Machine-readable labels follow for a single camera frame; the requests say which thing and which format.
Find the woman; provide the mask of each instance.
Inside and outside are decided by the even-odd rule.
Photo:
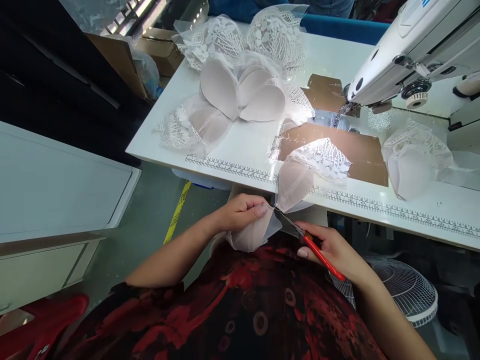
[[[198,279],[184,276],[211,238],[262,217],[241,194],[142,263],[80,324],[62,359],[434,359],[369,265],[334,229],[298,222],[354,285],[358,313],[298,239],[255,252],[221,243]]]

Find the yellow floor tape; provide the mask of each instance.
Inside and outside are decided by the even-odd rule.
[[[190,185],[192,185],[192,183],[190,181],[187,181],[185,186],[183,187],[183,190],[181,191],[180,198],[178,199],[178,204],[176,205],[175,212],[173,213],[173,217],[170,221],[170,226],[168,227],[168,231],[166,232],[165,240],[163,240],[164,245],[170,240],[172,240],[175,227],[177,227],[177,223],[179,221],[180,212],[182,211],[182,206],[184,205],[187,194],[189,193]]]

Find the hand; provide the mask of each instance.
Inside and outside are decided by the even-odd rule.
[[[372,268],[337,230],[304,221],[296,221],[295,224],[322,240],[320,249],[322,254],[354,285],[360,286],[371,279]],[[298,249],[297,255],[300,258],[308,259],[318,264],[322,263],[313,251],[306,246]]]
[[[267,204],[262,196],[240,194],[227,202],[224,206],[215,211],[214,223],[218,226],[218,232],[240,231],[256,219],[263,217],[268,210],[268,206],[258,206]]]

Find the red chair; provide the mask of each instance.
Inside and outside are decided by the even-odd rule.
[[[69,300],[42,298],[22,306],[20,309],[35,318],[0,336],[0,360],[20,353],[21,359],[45,359],[65,328],[79,319],[88,305],[89,298],[79,294]]]

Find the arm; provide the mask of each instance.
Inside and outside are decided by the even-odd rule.
[[[322,240],[321,252],[351,281],[358,314],[389,359],[435,359],[375,271],[335,229],[303,221],[296,224]],[[301,247],[297,255],[321,264],[308,247]]]
[[[240,194],[166,243],[137,267],[126,283],[139,288],[161,288],[182,281],[218,233],[243,229],[266,213],[261,196]]]

